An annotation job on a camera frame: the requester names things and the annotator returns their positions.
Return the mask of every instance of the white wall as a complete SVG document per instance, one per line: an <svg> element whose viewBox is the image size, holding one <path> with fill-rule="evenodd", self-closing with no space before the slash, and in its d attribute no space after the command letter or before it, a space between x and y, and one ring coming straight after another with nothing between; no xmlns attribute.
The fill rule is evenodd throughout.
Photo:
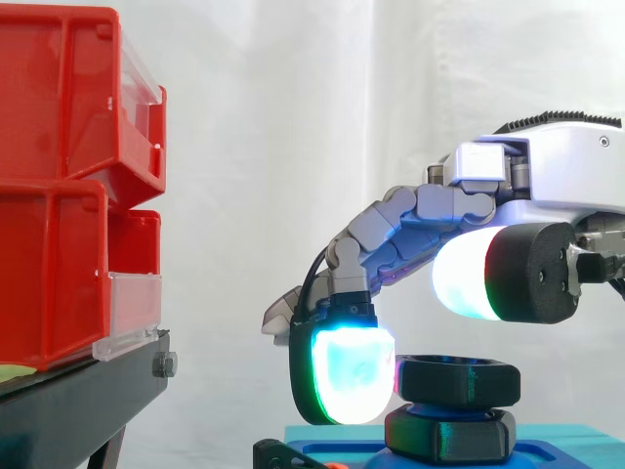
<svg viewBox="0 0 625 469"><path fill-rule="evenodd" d="M129 425L122 469L249 468L253 443L302 422L263 312L387 188L510 119L623 110L617 0L93 3L118 9L169 92L168 189L149 206L180 368ZM586 288L561 325L492 323L448 313L425 269L377 311L402 353L518 366L520 421L625 438L625 305L609 288Z"/></svg>

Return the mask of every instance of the stacked red bins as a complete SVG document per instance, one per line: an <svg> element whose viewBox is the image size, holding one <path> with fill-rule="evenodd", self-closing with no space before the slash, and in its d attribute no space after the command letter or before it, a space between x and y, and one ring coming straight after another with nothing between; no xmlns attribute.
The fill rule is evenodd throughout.
<svg viewBox="0 0 625 469"><path fill-rule="evenodd" d="M0 366L157 338L165 91L106 8L0 5Z"/></svg>

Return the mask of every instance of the white light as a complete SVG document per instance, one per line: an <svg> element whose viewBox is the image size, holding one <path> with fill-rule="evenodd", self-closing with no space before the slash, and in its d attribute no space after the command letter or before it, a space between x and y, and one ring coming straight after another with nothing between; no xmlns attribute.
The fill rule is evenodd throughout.
<svg viewBox="0 0 625 469"><path fill-rule="evenodd" d="M335 422L368 422L389 403L395 385L395 339L387 330L321 330L313 340L312 363L317 399Z"/></svg>
<svg viewBox="0 0 625 469"><path fill-rule="evenodd" d="M499 320L488 301L484 269L490 242L504 228L460 234L438 253L432 269L434 290L440 303L457 315Z"/></svg>

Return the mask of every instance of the cable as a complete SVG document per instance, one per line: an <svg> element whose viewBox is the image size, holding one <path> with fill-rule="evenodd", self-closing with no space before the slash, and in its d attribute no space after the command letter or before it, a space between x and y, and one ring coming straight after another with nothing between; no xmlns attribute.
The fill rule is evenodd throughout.
<svg viewBox="0 0 625 469"><path fill-rule="evenodd" d="M313 287L316 271L319 270L319 266L325 260L326 250L327 248L323 248L323 250L319 252L319 254L317 254L317 256L314 258L314 261L312 262L309 272L306 274L306 278L304 278L304 283L302 283L302 290L300 291L300 299L298 300L297 306L295 307L295 313L293 313L291 325L304 322L308 319L306 304L311 293L311 288Z"/></svg>
<svg viewBox="0 0 625 469"><path fill-rule="evenodd" d="M609 280L608 283L616 290L616 293L621 295L621 298L625 300L625 280L623 280L623 278L613 278Z"/></svg>
<svg viewBox="0 0 625 469"><path fill-rule="evenodd" d="M619 295L623 296L623 287L621 286L621 283L616 278L613 278L608 283L610 284L612 288L616 290L616 292Z"/></svg>

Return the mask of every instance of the blue base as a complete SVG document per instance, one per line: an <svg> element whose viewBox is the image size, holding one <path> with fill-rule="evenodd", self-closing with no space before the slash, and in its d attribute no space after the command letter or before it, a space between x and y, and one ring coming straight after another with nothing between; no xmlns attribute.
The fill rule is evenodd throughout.
<svg viewBox="0 0 625 469"><path fill-rule="evenodd" d="M625 468L625 443L589 427L519 425L517 436L523 440L518 440L513 458L504 465L486 466L488 469ZM284 441L320 462L342 462L350 469L432 467L380 452L384 449L382 425L293 426L287 427Z"/></svg>
<svg viewBox="0 0 625 469"><path fill-rule="evenodd" d="M334 462L348 462L341 460L345 454L358 454L364 457L368 454L366 462L350 462L350 469L427 469L430 464L413 461L398 456L385 448L383 441L376 440L316 440L291 442L289 446L302 454L313 457L314 454L335 454L339 459ZM538 441L518 441L515 452L505 464L499 465L472 465L453 466L455 469L592 469L586 464L569 456L565 452Z"/></svg>

